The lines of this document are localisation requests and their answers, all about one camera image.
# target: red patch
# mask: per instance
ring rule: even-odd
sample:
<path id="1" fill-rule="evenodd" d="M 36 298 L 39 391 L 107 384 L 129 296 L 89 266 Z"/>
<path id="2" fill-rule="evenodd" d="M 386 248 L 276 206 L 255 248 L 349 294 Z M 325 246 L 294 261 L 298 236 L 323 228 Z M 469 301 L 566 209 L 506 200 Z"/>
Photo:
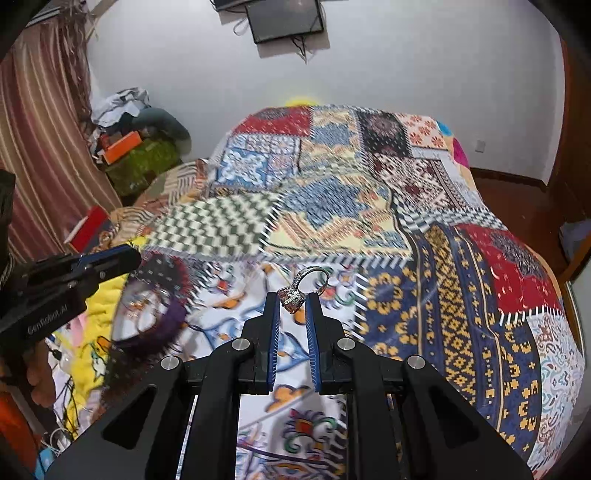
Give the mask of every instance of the red patch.
<path id="1" fill-rule="evenodd" d="M 457 225 L 457 228 L 470 236 L 489 264 L 499 310 L 524 312 L 542 305 L 562 310 L 544 267 L 513 234 L 473 224 Z M 504 248 L 503 243 L 516 248 Z"/>
<path id="2" fill-rule="evenodd" d="M 233 133 L 308 137 L 310 123 L 310 108 L 307 106 L 265 108 L 248 116 Z"/>

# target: green bag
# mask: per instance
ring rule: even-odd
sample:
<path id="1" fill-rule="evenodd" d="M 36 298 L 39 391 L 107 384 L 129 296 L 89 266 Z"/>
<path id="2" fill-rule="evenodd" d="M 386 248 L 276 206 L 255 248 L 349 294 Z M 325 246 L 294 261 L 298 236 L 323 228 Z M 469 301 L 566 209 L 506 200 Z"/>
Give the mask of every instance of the green bag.
<path id="1" fill-rule="evenodd" d="M 172 142 L 147 138 L 105 171 L 117 194 L 124 197 L 142 193 L 158 175 L 180 163 Z"/>

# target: striped curtain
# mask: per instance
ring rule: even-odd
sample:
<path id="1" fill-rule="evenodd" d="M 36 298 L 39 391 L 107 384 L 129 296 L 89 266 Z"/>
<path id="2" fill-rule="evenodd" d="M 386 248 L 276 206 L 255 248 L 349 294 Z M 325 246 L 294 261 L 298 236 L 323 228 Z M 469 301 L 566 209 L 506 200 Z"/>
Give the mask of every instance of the striped curtain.
<path id="1" fill-rule="evenodd" d="M 80 13 L 26 28 L 0 63 L 0 168 L 17 176 L 8 240 L 17 261 L 66 251 L 92 206 L 121 206 L 83 136 L 88 85 Z"/>

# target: wooden floor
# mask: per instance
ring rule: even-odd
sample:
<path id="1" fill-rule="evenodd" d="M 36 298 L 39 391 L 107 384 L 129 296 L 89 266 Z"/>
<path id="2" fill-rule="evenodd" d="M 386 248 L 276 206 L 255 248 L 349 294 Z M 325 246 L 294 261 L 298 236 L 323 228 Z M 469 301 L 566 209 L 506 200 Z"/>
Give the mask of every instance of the wooden floor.
<path id="1" fill-rule="evenodd" d="M 474 180 L 488 208 L 515 236 L 542 255 L 555 275 L 562 273 L 567 261 L 558 241 L 558 229 L 564 218 L 550 196 L 530 185 Z"/>

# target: white cloth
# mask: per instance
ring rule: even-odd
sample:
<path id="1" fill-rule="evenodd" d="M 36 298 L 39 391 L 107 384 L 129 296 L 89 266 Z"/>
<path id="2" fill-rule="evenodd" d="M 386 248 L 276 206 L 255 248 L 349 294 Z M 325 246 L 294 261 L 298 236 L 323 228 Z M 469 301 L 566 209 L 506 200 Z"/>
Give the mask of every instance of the white cloth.
<path id="1" fill-rule="evenodd" d="M 121 90 L 103 100 L 92 110 L 91 119 L 102 127 L 110 127 L 119 121 L 125 112 L 138 116 L 139 112 L 150 106 L 147 90 L 139 87 Z"/>

